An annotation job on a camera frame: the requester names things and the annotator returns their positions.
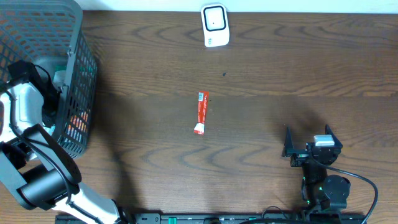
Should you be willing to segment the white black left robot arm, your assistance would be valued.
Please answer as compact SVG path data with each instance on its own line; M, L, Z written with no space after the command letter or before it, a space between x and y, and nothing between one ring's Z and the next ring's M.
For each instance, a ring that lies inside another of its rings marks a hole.
M1 85L1 183L24 208L58 210L85 223L134 223L114 200L82 182L75 161L46 130L57 120L61 91L25 60L7 67Z

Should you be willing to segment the grey plastic mesh basket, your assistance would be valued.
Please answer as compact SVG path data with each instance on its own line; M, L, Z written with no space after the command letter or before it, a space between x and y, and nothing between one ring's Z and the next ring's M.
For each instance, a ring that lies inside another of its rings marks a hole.
M9 81L7 67L18 60L51 75L61 94L49 132L74 159L86 151L97 80L82 21L75 1L1 1L1 80Z

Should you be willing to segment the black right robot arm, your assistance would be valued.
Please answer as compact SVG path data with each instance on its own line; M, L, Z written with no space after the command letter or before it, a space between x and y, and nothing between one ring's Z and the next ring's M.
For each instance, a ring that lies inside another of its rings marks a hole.
M338 213L346 208L350 181L327 173L327 168L337 160L342 148L342 143L328 125L325 126L325 134L315 135L312 142L306 143L305 149L294 148L290 129L287 129L282 156L290 158L292 167L302 168L302 198L308 203L304 211L306 216Z

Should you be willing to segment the red stick sachet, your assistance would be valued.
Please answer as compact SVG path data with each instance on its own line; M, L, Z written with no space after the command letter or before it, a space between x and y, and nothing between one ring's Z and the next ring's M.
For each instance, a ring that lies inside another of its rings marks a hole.
M197 124L194 127L194 133L204 135L205 121L208 107L208 91L200 91L198 93L198 109L197 109Z

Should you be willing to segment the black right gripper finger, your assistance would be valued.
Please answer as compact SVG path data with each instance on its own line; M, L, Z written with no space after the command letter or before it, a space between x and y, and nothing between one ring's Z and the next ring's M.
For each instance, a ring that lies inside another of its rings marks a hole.
M292 135L290 132L290 128L286 128L286 134L285 134L285 142L284 142L284 150L285 151L291 151L294 149L294 144L292 140Z
M328 124L325 125L325 134L328 134L332 137L335 145L341 145L340 140L335 136Z

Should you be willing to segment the white barcode scanner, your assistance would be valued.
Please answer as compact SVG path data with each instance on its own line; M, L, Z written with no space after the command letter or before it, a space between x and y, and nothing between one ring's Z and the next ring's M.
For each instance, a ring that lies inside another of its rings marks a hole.
M206 47L221 47L229 43L228 15L224 5L218 3L203 6L201 20Z

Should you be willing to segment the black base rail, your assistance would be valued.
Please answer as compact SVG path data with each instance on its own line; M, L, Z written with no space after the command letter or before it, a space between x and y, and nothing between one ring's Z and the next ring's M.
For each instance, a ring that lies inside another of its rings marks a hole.
M341 214L311 214L308 222L311 223L361 223L365 215L358 213L341 213ZM133 220L138 224L184 224L184 223L242 223L249 220L258 220L261 218L270 218L285 220L294 219L298 221L305 221L301 214L286 213L271 211L265 215L248 213L248 214L159 214L159 213L137 213L132 215Z

